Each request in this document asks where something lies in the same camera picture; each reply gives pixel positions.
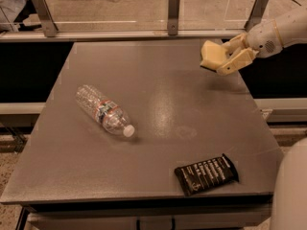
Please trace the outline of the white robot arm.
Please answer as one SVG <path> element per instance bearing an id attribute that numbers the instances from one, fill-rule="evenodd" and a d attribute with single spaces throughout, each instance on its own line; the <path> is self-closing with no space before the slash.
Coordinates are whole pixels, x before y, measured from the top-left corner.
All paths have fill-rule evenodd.
<path id="1" fill-rule="evenodd" d="M 261 22 L 225 43 L 230 57 L 216 72 L 225 76 L 251 65 L 256 58 L 269 58 L 285 48 L 306 42 L 307 6 L 303 5 Z"/>

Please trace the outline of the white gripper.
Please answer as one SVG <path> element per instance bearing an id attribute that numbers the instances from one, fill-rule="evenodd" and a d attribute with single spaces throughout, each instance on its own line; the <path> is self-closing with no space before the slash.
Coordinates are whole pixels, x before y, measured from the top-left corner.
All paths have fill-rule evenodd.
<path id="1" fill-rule="evenodd" d="M 231 57 L 217 69 L 217 73 L 226 76 L 249 66 L 256 56 L 268 58 L 279 54 L 283 45 L 276 22 L 270 20 L 254 26 L 248 33 L 236 35 L 224 43 L 222 48 Z"/>

